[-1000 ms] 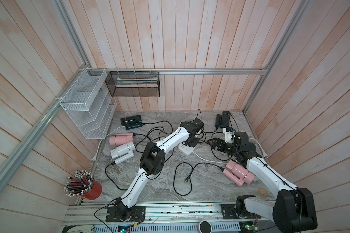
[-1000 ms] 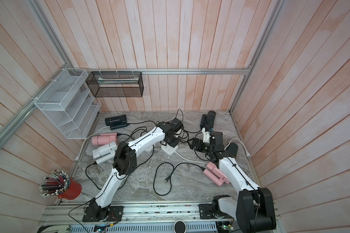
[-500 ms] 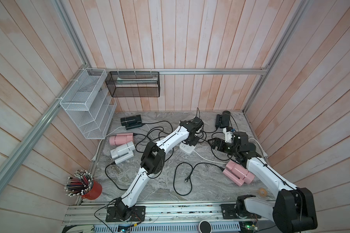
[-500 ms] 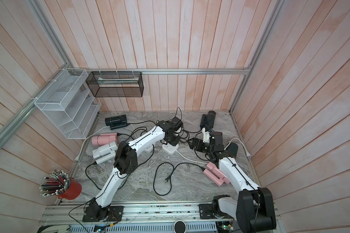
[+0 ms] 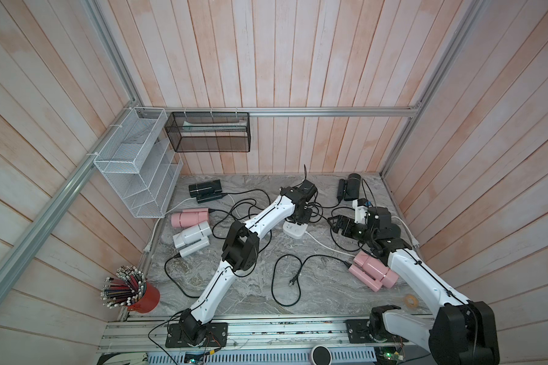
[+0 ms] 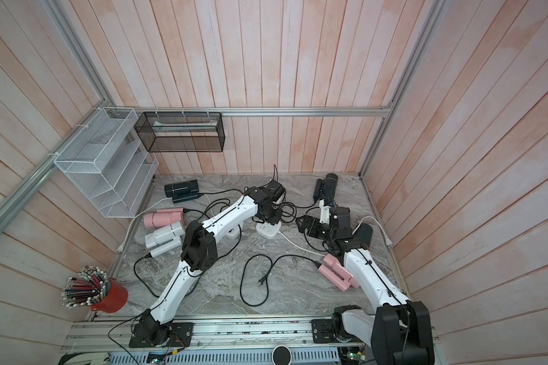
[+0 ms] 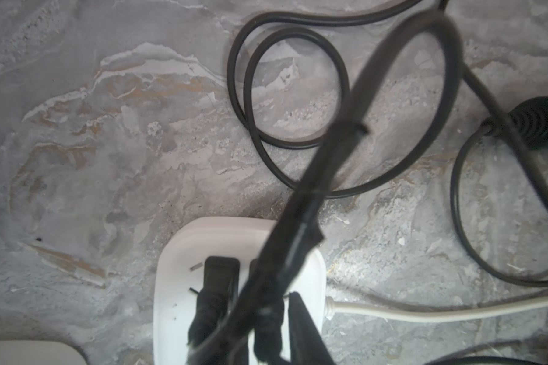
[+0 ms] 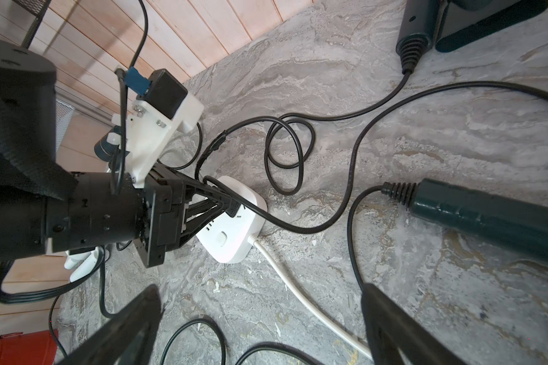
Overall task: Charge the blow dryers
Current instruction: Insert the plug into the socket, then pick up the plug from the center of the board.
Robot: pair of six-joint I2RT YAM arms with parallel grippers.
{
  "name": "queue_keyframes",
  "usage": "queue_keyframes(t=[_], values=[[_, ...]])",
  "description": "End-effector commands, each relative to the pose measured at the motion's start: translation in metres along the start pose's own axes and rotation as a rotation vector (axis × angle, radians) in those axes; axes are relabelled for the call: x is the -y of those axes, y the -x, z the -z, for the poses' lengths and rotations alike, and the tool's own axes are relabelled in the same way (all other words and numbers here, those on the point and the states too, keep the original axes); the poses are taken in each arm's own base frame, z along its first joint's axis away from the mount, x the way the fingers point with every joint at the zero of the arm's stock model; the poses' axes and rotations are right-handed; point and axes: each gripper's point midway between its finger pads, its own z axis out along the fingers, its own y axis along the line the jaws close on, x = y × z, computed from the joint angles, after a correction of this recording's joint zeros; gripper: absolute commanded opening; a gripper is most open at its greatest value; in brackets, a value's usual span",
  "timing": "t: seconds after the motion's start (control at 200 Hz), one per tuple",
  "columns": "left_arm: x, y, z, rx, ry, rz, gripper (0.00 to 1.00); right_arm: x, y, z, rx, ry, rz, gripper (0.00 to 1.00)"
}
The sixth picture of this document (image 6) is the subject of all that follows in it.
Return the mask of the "pink hair dryer under arm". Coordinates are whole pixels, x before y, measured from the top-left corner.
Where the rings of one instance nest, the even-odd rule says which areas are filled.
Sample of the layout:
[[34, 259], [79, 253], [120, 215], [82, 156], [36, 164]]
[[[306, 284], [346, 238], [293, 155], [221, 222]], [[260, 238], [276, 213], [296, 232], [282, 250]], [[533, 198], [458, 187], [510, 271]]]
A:
[[318, 267], [318, 272], [342, 292], [349, 290], [351, 287], [354, 289], [360, 288], [355, 277], [339, 263], [338, 258], [331, 254], [324, 257], [323, 263]]

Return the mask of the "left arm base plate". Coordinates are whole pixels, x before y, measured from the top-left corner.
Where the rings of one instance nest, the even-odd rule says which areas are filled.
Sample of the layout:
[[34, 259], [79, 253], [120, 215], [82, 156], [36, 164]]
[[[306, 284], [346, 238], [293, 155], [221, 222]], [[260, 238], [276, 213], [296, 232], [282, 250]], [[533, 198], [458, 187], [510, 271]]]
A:
[[152, 348], [190, 346], [193, 336], [193, 322], [168, 322], [160, 324], [150, 313], [146, 313], [132, 330], [130, 348]]

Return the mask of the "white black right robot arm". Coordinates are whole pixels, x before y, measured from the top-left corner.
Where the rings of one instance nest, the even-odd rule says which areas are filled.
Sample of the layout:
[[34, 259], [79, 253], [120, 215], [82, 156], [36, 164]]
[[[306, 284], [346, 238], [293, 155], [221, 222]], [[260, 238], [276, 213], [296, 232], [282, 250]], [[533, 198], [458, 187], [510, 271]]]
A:
[[353, 228], [348, 208], [333, 207], [329, 214], [324, 221], [310, 215], [298, 219], [298, 230], [326, 245], [318, 271], [341, 291], [362, 289], [374, 312], [356, 305], [337, 307], [330, 319], [312, 321], [314, 342], [360, 340], [378, 364], [433, 364], [429, 310], [411, 301], [374, 261], [369, 251], [372, 226], [361, 221]]

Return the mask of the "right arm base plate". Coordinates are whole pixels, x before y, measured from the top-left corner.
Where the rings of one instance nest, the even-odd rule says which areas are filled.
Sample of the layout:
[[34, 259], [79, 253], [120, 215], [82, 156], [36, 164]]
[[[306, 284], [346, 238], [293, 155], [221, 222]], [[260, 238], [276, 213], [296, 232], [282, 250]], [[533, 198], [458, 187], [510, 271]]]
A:
[[311, 330], [316, 344], [359, 342], [371, 345], [375, 315], [356, 305], [336, 307], [331, 319], [313, 319]]

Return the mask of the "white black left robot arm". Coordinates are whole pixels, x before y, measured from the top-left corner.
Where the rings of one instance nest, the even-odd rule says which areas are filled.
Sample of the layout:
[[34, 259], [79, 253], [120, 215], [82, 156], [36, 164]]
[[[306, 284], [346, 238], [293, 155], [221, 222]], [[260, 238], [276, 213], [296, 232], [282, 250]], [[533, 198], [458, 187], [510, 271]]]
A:
[[132, 338], [153, 347], [170, 338], [172, 323], [181, 301], [206, 270], [218, 261], [217, 244], [234, 228], [252, 217], [277, 225], [281, 221], [280, 205], [286, 189], [271, 180], [265, 186], [247, 188], [237, 202], [203, 222], [192, 221], [185, 230], [181, 261], [159, 298], [145, 310], [135, 324]]

